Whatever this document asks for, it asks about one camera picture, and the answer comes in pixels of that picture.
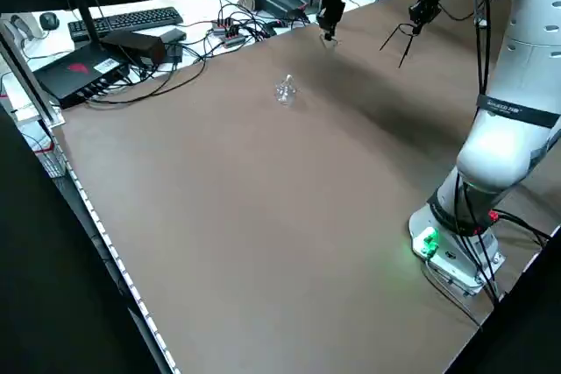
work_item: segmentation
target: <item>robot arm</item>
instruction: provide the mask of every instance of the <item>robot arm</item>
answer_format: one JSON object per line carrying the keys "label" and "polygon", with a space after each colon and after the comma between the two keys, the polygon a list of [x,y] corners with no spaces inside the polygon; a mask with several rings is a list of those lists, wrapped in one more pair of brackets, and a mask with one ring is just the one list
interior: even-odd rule
{"label": "robot arm", "polygon": [[430,264],[478,292],[504,257],[493,207],[536,167],[561,130],[561,0],[512,0],[499,59],[456,167],[409,220],[415,254],[427,228],[439,232]]}

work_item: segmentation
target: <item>black keyboard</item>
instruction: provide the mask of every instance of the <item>black keyboard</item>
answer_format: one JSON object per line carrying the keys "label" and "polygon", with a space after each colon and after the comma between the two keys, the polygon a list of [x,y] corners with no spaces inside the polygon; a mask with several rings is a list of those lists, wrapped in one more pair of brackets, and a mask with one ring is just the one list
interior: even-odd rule
{"label": "black keyboard", "polygon": [[[100,38],[105,37],[111,30],[138,31],[164,25],[176,25],[183,22],[181,15],[175,8],[130,12],[106,18],[94,19],[94,25]],[[89,40],[88,30],[86,30],[84,21],[68,23],[68,30],[74,42]]]}

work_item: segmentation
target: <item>black wire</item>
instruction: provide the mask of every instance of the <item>black wire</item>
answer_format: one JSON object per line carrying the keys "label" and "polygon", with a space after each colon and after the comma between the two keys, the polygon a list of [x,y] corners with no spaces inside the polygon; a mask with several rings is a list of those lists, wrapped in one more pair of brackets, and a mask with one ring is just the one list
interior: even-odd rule
{"label": "black wire", "polygon": [[466,240],[465,240],[464,236],[459,234],[459,225],[458,225],[458,200],[459,200],[459,197],[458,197],[458,191],[459,191],[459,173],[456,174],[456,184],[455,184],[455,187],[454,187],[454,222],[456,224],[456,232],[458,233],[456,238],[459,237],[459,240],[461,241],[461,243],[464,246],[465,253],[470,258],[470,260],[472,260],[472,263],[475,265],[476,271],[481,272],[481,274],[483,275],[483,278],[486,281],[486,284],[483,285],[483,291],[485,291],[486,296],[491,300],[493,305],[495,305],[496,302],[498,301],[498,298],[496,297],[493,288],[491,288],[491,292],[489,292],[489,290],[487,289],[487,287],[490,286],[489,278],[487,277],[487,275],[483,271],[483,268],[478,264],[477,260],[475,259],[475,256],[472,254],[472,251],[467,246],[467,243],[466,243]]}
{"label": "black wire", "polygon": [[[32,148],[33,154],[36,155],[37,152],[41,153],[41,152],[43,151],[43,149],[44,149],[43,146],[39,143],[39,141],[38,141],[36,138],[34,138],[33,136],[30,136],[30,135],[28,135],[28,134],[26,134],[26,133],[23,133],[22,131],[20,131],[20,133],[21,133],[23,136],[25,136],[26,138],[31,139],[31,140],[32,140],[33,142],[35,142],[35,144],[39,147],[39,150],[38,150],[38,151],[33,151],[33,148]],[[48,155],[48,153],[43,152],[43,156],[51,163],[51,166],[53,166],[53,170],[56,170],[57,167],[60,166],[60,165],[56,165],[56,164],[53,163],[53,160],[52,160],[51,157]]]}
{"label": "black wire", "polygon": [[[470,217],[472,218],[473,224],[476,227],[479,227],[479,223],[475,219],[475,214],[473,213],[472,202],[470,201],[470,198],[467,194],[467,185],[465,183],[464,183],[464,199],[465,199],[465,204],[467,205],[467,210],[470,214]],[[483,249],[483,254],[485,255],[485,260],[487,261],[489,271],[491,271],[491,279],[493,280],[494,285],[496,285],[495,284],[496,280],[495,280],[495,277],[494,277],[493,267],[491,266],[491,259],[489,258],[489,255],[487,253],[487,248],[483,244],[483,238],[482,238],[481,234],[479,233],[479,231],[477,231],[477,238],[479,239],[479,244],[481,244],[481,248]]]}
{"label": "black wire", "polygon": [[486,45],[485,45],[485,73],[483,79],[482,94],[487,92],[487,82],[489,80],[489,62],[491,61],[491,0],[485,0],[486,13]]}
{"label": "black wire", "polygon": [[475,25],[475,42],[477,44],[477,76],[479,84],[479,93],[481,95],[483,92],[483,69],[481,68],[481,29],[479,28],[479,22]]}
{"label": "black wire", "polygon": [[[102,5],[99,3],[98,0],[95,0],[95,1],[96,1],[97,9],[99,10],[99,14],[102,16],[102,19],[105,21],[105,24],[106,24],[107,27],[110,29],[110,31],[113,31],[113,27],[111,26],[111,22],[109,21],[109,19],[107,19],[107,18],[105,17],[105,15],[103,15]],[[118,47],[119,47],[119,50],[124,54],[124,56],[130,61],[130,63],[131,63],[132,65],[135,65],[136,67],[139,67],[139,68],[142,68],[142,67],[143,67],[143,66],[142,66],[142,62],[137,63],[137,62],[125,51],[125,49],[124,49],[121,45],[118,45]]]}
{"label": "black wire", "polygon": [[181,28],[189,28],[189,27],[191,27],[191,26],[199,25],[199,24],[212,24],[212,22],[213,22],[213,21],[199,21],[199,22],[194,22],[193,24],[187,24],[187,25],[184,25],[184,24],[175,24],[175,26],[179,26],[179,27],[181,27]]}
{"label": "black wire", "polygon": [[[152,98],[152,97],[155,97],[155,96],[158,96],[158,95],[161,95],[161,94],[165,94],[165,92],[168,92],[168,91],[160,92],[160,90],[162,88],[164,88],[164,86],[166,86],[167,83],[172,79],[172,77],[174,76],[176,68],[177,68],[177,61],[174,62],[174,64],[172,65],[172,71],[169,73],[169,76],[161,83],[161,85],[159,85],[155,90],[153,90],[149,94],[142,95],[142,96],[137,96],[136,98],[132,98],[131,100],[123,100],[123,101],[106,101],[106,100],[99,100],[99,99],[95,99],[95,98],[90,98],[90,99],[88,99],[88,101],[93,102],[95,104],[103,104],[103,105],[130,105],[130,104],[134,104],[136,102],[143,101],[146,98]],[[152,72],[152,74],[147,79],[152,77],[152,75],[155,72],[156,72],[156,70],[154,70]]]}
{"label": "black wire", "polygon": [[[477,5],[477,9],[479,10],[481,8],[481,6],[483,5],[483,3],[485,2],[485,0],[482,0],[481,2],[479,2],[479,4]],[[475,11],[470,12],[469,15],[466,15],[465,17],[462,18],[457,18],[454,17],[451,13],[449,13],[442,4],[438,4],[438,6],[440,7],[440,9],[442,9],[442,12],[444,12],[448,18],[450,18],[452,21],[457,21],[457,22],[462,22],[462,21],[466,21],[467,19],[471,18],[473,16],[473,14],[475,13]]]}
{"label": "black wire", "polygon": [[187,85],[188,83],[194,81],[196,78],[198,78],[198,77],[202,74],[202,72],[204,71],[204,68],[206,68],[206,65],[207,65],[207,61],[206,61],[206,60],[203,60],[203,61],[202,61],[201,69],[199,70],[199,72],[198,72],[195,76],[190,77],[190,78],[187,79],[186,81],[183,81],[183,82],[181,82],[181,83],[175,85],[174,87],[171,87],[171,88],[168,88],[168,89],[165,89],[165,90],[159,92],[158,95],[166,94],[166,93],[168,93],[168,92],[170,92],[170,91],[173,91],[174,89],[183,87],[183,86]]}
{"label": "black wire", "polygon": [[[46,38],[49,36],[50,33],[51,33],[51,32],[49,31],[49,32],[46,33],[46,35],[45,35],[44,37],[36,38],[36,39],[46,39]],[[29,40],[28,38],[22,39],[22,40],[21,40],[21,43],[19,44],[19,47],[20,47],[20,50],[21,50],[22,55],[27,59],[27,63],[29,63],[30,60],[47,59],[47,58],[49,58],[49,57],[56,56],[57,54],[70,53],[70,50],[65,50],[65,51],[63,51],[63,52],[50,53],[50,54],[46,54],[46,55],[44,55],[44,56],[31,56],[31,57],[30,57],[30,56],[28,56],[27,54],[25,54],[25,42],[26,42],[26,41],[30,41],[30,40]]]}
{"label": "black wire", "polygon": [[532,232],[538,238],[538,240],[540,240],[541,245],[544,245],[542,243],[541,239],[545,239],[545,240],[548,240],[548,241],[551,240],[551,236],[547,235],[546,233],[544,233],[540,229],[532,227],[529,223],[524,221],[521,217],[516,216],[514,214],[511,214],[510,212],[507,212],[506,210],[496,209],[495,212],[497,212],[497,214],[499,214],[500,219],[515,223],[515,224],[527,229],[528,231]]}

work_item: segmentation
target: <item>brown table surface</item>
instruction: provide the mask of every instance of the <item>brown table surface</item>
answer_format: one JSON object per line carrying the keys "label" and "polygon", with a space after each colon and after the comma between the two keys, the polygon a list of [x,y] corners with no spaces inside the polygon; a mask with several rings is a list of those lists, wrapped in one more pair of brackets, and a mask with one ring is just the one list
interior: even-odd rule
{"label": "brown table surface", "polygon": [[[471,337],[423,277],[407,221],[469,131],[474,31],[443,14],[398,70],[406,38],[378,50],[414,1],[345,14],[335,51],[310,26],[157,99],[65,113],[58,139],[183,372],[440,372]],[[444,4],[462,15],[472,2]],[[494,0],[494,56],[508,7]],[[292,108],[273,96],[287,74]],[[554,159],[503,204],[549,231]],[[509,289],[536,246],[497,232]],[[490,308],[483,295],[470,306]]]}

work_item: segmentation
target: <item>small transparent object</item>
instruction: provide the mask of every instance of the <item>small transparent object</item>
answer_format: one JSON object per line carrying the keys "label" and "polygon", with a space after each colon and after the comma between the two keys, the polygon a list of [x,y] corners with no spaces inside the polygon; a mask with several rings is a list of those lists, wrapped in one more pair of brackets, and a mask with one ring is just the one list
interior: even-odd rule
{"label": "small transparent object", "polygon": [[296,97],[296,88],[291,75],[288,74],[287,78],[276,86],[276,93],[274,96],[282,105],[290,107],[293,104]]}

